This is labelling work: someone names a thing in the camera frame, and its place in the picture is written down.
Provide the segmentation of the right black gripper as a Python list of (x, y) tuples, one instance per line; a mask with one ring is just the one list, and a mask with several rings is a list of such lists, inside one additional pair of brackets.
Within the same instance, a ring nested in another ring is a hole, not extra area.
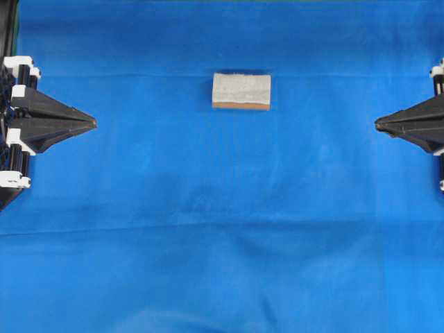
[(380, 117), (375, 121), (376, 130), (397, 137), (421, 147), (426, 153), (433, 153), (439, 161), (439, 187), (443, 191), (443, 127), (420, 123), (403, 123), (443, 117), (443, 59), (432, 67), (429, 76), (433, 80), (435, 97), (405, 110)]

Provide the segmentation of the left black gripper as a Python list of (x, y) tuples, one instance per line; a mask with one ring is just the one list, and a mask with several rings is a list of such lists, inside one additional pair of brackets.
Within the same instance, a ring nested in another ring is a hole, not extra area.
[(40, 70), (30, 56), (7, 56), (3, 67), (15, 79), (10, 89), (6, 111), (18, 108), (31, 114), (75, 121), (12, 121), (6, 127), (5, 143), (8, 165), (1, 171), (1, 187), (28, 189), (31, 156), (45, 152), (52, 145), (96, 128), (96, 119), (37, 91)]

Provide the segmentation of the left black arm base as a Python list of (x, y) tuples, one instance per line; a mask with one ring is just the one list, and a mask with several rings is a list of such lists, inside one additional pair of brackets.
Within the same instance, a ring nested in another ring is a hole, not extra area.
[(6, 143), (8, 129), (17, 117), (11, 106), (12, 87), (16, 78), (4, 65), (6, 57), (15, 55), (18, 1), (1, 1), (1, 171), (22, 171), (22, 153)]

